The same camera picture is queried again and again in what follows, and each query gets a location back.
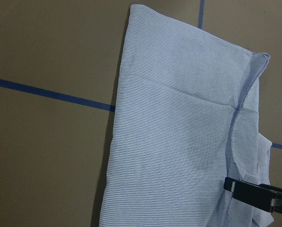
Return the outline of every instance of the tan floor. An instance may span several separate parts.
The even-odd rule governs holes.
[[[114,105],[133,3],[198,24],[199,0],[0,1],[0,79]],[[203,29],[271,54],[260,131],[282,144],[282,0],[206,1]],[[97,227],[113,118],[0,88],[0,227]],[[282,150],[272,149],[270,178],[282,187]]]

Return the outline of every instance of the brown surface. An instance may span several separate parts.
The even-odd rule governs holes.
[[[133,3],[198,23],[199,0],[0,1],[0,79],[114,105]],[[206,1],[203,29],[271,54],[260,131],[282,144],[282,0]],[[0,88],[0,227],[97,227],[113,118]],[[272,149],[270,178],[282,187],[282,150]]]

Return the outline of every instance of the folded cloth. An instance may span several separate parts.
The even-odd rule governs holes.
[[[258,183],[258,168],[266,178],[258,77],[269,58],[132,5],[100,226],[266,225],[223,183]]]

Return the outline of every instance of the ribbed fabric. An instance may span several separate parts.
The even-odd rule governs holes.
[[[250,227],[254,209],[223,183],[258,182],[268,60],[132,5],[100,226]]]

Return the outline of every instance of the black object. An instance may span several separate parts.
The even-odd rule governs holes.
[[[270,213],[282,214],[282,188],[225,177],[224,189],[232,192],[232,197],[236,200]]]

